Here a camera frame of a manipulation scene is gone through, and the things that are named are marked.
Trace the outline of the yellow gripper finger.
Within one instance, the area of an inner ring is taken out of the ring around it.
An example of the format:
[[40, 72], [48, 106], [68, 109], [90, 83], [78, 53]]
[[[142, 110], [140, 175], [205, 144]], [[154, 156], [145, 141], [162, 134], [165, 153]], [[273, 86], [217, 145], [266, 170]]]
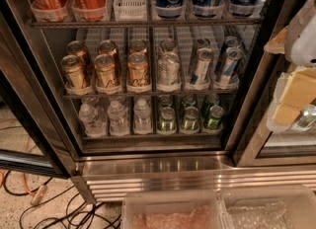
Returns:
[[291, 125], [299, 115], [299, 110], [287, 105], [277, 105], [273, 113], [273, 121], [279, 125]]

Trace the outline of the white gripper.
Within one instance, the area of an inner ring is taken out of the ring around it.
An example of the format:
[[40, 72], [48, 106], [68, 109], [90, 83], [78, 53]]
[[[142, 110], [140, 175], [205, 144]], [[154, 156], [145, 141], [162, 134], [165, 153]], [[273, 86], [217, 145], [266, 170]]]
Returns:
[[[316, 66], [316, 0], [307, 0], [288, 26], [264, 46], [297, 66]], [[302, 110], [316, 99], [316, 70], [301, 68], [287, 78], [279, 102]]]

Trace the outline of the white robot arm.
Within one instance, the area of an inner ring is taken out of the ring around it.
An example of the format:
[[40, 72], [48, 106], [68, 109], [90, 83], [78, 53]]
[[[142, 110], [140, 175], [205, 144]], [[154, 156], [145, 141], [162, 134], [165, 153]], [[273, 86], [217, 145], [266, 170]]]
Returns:
[[307, 0], [288, 26], [264, 46], [296, 66], [277, 79], [268, 110], [267, 128], [283, 132], [316, 99], [316, 0]]

